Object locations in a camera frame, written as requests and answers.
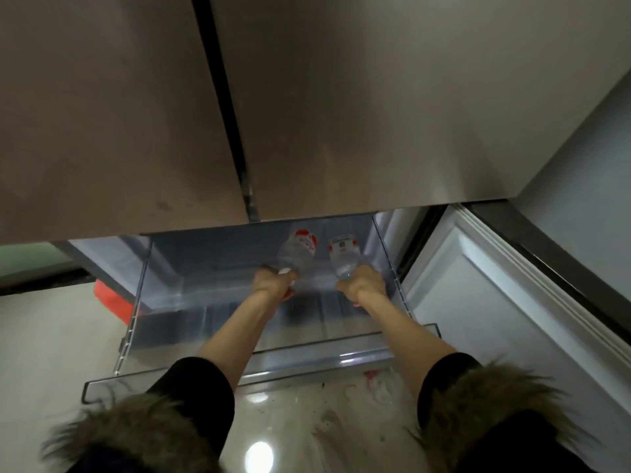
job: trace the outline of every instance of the bottle label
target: bottle label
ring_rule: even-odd
[[[335,257],[343,252],[354,252],[361,254],[357,239],[352,234],[335,237],[329,240],[329,256]]]
[[[317,247],[317,238],[308,230],[298,229],[297,231],[295,231],[293,236],[290,237],[290,240],[299,242],[304,247],[306,247],[309,253],[311,254],[311,257],[313,257],[316,254],[315,250]]]

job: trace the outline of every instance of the floor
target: floor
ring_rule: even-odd
[[[108,376],[125,325],[80,284],[0,297],[0,470],[48,471],[51,427]],[[414,402],[394,371],[237,398],[221,460],[232,473],[424,471]]]

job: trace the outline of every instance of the brown fur cuff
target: brown fur cuff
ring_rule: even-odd
[[[56,431],[44,446],[44,457],[74,464],[92,445],[114,448],[155,472],[220,471],[217,456],[193,422],[157,395],[134,395],[109,410],[84,411]]]
[[[491,428],[524,410],[540,413],[559,440],[573,442],[578,428],[558,404],[561,392],[544,380],[513,365],[491,364],[463,374],[444,393],[434,392],[421,437],[433,473],[454,471]]]

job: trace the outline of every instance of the black jacket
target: black jacket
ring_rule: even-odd
[[[444,472],[589,472],[562,446],[576,427],[559,392],[511,365],[482,367],[455,353],[433,366],[418,396],[420,443],[430,469]],[[60,430],[48,454],[72,473],[206,473],[234,417],[234,396],[211,362],[176,362],[146,394],[85,412]]]

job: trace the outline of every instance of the water bottle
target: water bottle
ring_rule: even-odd
[[[345,281],[362,262],[362,250],[352,233],[329,239],[329,258],[335,275]]]
[[[279,274],[286,274],[290,270],[299,273],[311,270],[317,248],[317,237],[305,228],[293,228],[289,238],[281,246],[278,253]]]

